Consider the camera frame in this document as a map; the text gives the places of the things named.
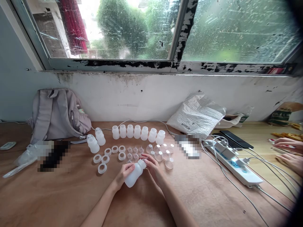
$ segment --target zipper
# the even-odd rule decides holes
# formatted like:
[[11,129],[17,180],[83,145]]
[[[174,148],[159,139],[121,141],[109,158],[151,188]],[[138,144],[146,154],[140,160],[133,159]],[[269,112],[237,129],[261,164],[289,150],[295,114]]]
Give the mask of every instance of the zipper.
[[75,123],[75,114],[74,114],[74,111],[71,110],[70,113],[71,113],[71,118],[72,118],[72,127],[75,128],[76,127],[76,123]]

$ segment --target window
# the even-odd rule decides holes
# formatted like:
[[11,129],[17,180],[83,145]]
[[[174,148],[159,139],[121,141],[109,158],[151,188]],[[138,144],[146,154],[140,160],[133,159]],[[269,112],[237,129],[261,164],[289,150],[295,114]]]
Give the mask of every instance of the window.
[[47,70],[282,73],[301,43],[283,0],[23,1]]

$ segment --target white bottle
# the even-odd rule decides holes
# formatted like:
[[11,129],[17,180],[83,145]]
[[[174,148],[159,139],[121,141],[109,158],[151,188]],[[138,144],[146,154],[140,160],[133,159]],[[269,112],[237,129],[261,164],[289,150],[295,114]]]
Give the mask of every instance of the white bottle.
[[152,128],[149,131],[148,141],[151,142],[151,143],[155,142],[156,141],[156,136],[157,136],[157,129]]
[[139,139],[141,136],[141,126],[140,125],[136,125],[135,129],[134,129],[134,138],[135,139]]
[[143,173],[143,169],[146,168],[146,164],[142,159],[139,159],[138,162],[135,163],[135,169],[125,178],[125,184],[131,188],[136,183],[137,179]]
[[148,128],[144,126],[141,131],[141,140],[146,141],[148,137]]
[[133,125],[127,126],[127,137],[132,138],[134,136],[134,128]]
[[87,135],[87,143],[93,154],[97,153],[100,150],[100,146],[92,134]]
[[96,128],[95,134],[96,134],[96,139],[98,141],[98,145],[103,146],[105,144],[106,140],[104,138],[104,134],[103,134],[102,130],[100,128]]
[[165,132],[160,130],[157,134],[156,143],[162,145],[164,143]]
[[114,125],[113,128],[112,128],[112,132],[113,132],[113,138],[114,139],[119,139],[120,138],[118,126]]
[[125,127],[125,125],[120,125],[120,137],[121,138],[126,137],[126,127]]
[[235,127],[241,128],[243,125],[243,122],[252,114],[252,110],[254,107],[247,107],[245,111],[241,112],[244,114],[243,117],[241,117],[240,121],[238,124],[235,125]]

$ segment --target red curtain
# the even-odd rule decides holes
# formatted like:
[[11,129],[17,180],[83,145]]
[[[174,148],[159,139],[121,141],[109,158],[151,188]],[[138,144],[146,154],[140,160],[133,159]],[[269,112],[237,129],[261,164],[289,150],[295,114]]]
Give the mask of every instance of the red curtain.
[[77,0],[60,0],[58,7],[68,36],[71,54],[87,53],[88,40]]

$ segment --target backpack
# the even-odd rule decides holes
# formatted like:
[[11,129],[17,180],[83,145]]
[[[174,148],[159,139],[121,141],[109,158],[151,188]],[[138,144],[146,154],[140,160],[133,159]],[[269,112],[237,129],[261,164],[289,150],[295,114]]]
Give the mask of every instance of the backpack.
[[92,123],[88,115],[81,112],[81,102],[71,90],[38,90],[33,101],[33,117],[27,120],[33,129],[31,144],[70,137],[82,140],[71,143],[86,142]]

